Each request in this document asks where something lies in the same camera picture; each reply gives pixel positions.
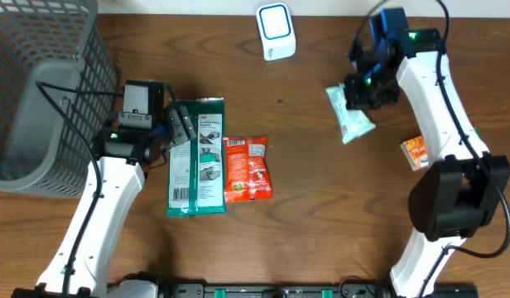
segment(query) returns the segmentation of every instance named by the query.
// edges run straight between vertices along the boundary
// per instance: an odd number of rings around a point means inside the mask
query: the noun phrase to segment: small orange box
[[[414,171],[428,167],[428,151],[424,137],[420,136],[405,141],[401,144],[401,148]]]

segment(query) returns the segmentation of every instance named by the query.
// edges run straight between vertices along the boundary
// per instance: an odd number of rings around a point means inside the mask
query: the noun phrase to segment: wooden table
[[[265,62],[254,17],[99,17],[122,82],[168,82],[183,99],[225,97],[226,135],[269,135],[274,187],[273,199],[229,204],[227,215],[167,219],[168,167],[154,170],[127,217],[111,281],[140,270],[208,283],[386,276],[409,238],[407,197],[424,172],[411,171],[399,147],[419,134],[403,95],[368,113],[376,129],[341,142],[325,88],[352,71],[345,52],[359,22],[295,17],[296,54]],[[510,20],[454,19],[448,48],[473,125],[510,161]],[[505,193],[510,202],[510,181]],[[77,202],[0,194],[0,297],[35,285]],[[500,209],[466,247],[493,251],[503,232]],[[439,280],[473,281],[481,297],[510,297],[510,248],[495,260],[456,253]]]

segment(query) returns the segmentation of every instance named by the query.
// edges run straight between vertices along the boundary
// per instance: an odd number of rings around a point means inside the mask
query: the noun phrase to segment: light blue packet
[[[338,117],[339,128],[344,144],[351,142],[357,137],[363,136],[376,127],[374,123],[369,121],[363,111],[347,110],[345,107],[347,100],[345,99],[343,84],[327,88],[326,91],[332,103],[332,108],[334,108],[336,116]]]

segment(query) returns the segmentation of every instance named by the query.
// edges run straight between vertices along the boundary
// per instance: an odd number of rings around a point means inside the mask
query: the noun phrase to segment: mesh basket
[[[115,90],[96,15],[94,0],[0,0],[0,190],[70,197],[83,189],[87,149],[35,82]],[[108,96],[47,91],[87,140],[113,105]]]

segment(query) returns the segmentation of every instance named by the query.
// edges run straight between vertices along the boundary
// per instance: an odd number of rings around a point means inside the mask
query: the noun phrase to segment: chip bag
[[[268,136],[224,138],[228,159],[226,203],[272,198],[270,175],[264,164],[267,143]]]

